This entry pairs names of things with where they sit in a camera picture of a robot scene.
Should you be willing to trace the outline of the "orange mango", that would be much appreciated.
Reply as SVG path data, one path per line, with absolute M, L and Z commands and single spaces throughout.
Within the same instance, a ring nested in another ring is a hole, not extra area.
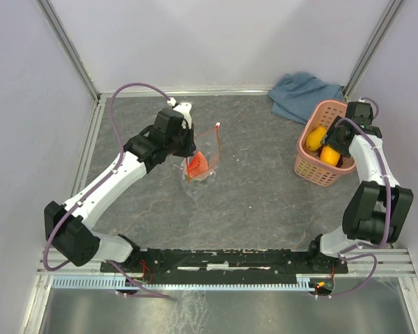
M 341 160 L 341 154 L 331 146 L 325 145 L 321 150 L 320 160 L 330 166 L 337 166 Z

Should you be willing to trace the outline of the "watermelon slice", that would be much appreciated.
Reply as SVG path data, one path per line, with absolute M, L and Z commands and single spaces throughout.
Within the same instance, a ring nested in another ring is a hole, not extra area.
M 202 181 L 208 176 L 209 164 L 202 151 L 185 159 L 185 174 L 189 181 Z

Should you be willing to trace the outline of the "clear zip top bag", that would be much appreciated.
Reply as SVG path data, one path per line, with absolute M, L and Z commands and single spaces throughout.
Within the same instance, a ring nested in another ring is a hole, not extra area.
M 185 194 L 196 202 L 208 191 L 215 179 L 221 153 L 220 122 L 197 135 L 194 143 L 194 154 L 184 158 L 180 165 L 180 181 Z

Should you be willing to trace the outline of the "pink plastic basket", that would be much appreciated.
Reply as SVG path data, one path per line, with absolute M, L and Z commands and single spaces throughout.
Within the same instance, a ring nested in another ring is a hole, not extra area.
M 328 129 L 337 116 L 344 117 L 346 115 L 346 109 L 347 104 L 339 100 L 323 100 L 317 104 L 297 141 L 294 171 L 298 176 L 318 186 L 327 187 L 340 177 L 356 171 L 355 162 L 351 168 L 340 169 L 322 162 L 316 152 L 305 148 L 305 141 L 310 132 L 319 126 Z

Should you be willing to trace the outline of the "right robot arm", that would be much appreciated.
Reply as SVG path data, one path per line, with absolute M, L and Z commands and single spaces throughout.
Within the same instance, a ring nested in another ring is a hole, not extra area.
M 355 162 L 359 186 L 343 213 L 341 227 L 318 237 L 318 247 L 306 254 L 315 272 L 325 270 L 331 258 L 356 248 L 388 248 L 399 237 L 414 199 L 390 171 L 383 152 L 382 133 L 373 125 L 378 106 L 362 98 L 349 102 L 345 116 L 338 116 L 322 144 Z

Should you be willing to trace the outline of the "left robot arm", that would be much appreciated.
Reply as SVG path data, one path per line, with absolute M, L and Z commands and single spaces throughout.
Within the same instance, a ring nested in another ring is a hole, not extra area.
M 91 260 L 112 260 L 124 271 L 140 263 L 135 244 L 123 235 L 94 231 L 107 208 L 132 184 L 146 176 L 170 155 L 194 153 L 192 105 L 181 102 L 161 110 L 153 125 L 132 137 L 111 165 L 85 189 L 62 204 L 51 201 L 44 209 L 45 238 L 76 267 Z

